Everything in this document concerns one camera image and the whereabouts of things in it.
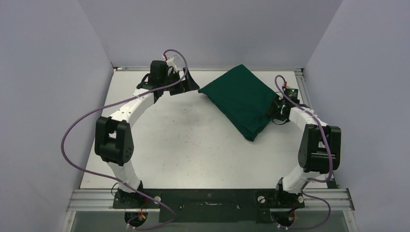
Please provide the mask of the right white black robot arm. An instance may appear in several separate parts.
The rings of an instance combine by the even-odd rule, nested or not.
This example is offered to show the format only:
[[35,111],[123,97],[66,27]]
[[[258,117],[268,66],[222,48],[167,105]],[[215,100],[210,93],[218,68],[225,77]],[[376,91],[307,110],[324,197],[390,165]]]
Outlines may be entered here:
[[275,96],[267,111],[272,120],[292,122],[302,131],[298,150],[298,164],[282,177],[273,194],[275,205],[285,207],[302,204],[302,190],[310,182],[327,182],[340,165],[341,129],[321,121],[312,109],[304,104],[292,104]]

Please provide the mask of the dark green surgical cloth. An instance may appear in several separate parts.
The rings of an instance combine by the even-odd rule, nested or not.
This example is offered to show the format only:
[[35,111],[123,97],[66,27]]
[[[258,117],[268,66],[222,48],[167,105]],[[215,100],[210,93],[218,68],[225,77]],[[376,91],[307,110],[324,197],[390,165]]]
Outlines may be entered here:
[[253,142],[271,121],[266,115],[278,94],[243,64],[235,66],[198,90]]

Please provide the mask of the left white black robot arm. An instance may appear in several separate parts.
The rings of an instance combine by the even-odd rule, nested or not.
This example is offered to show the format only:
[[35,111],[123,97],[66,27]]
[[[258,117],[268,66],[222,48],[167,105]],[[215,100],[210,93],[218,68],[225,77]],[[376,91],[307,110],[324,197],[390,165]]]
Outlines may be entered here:
[[136,86],[133,100],[111,115],[97,119],[94,151],[118,179],[116,197],[121,203],[138,208],[147,202],[142,193],[143,183],[131,162],[134,152],[132,126],[164,92],[176,95],[198,89],[187,67],[179,71],[173,61],[154,60],[150,72]]

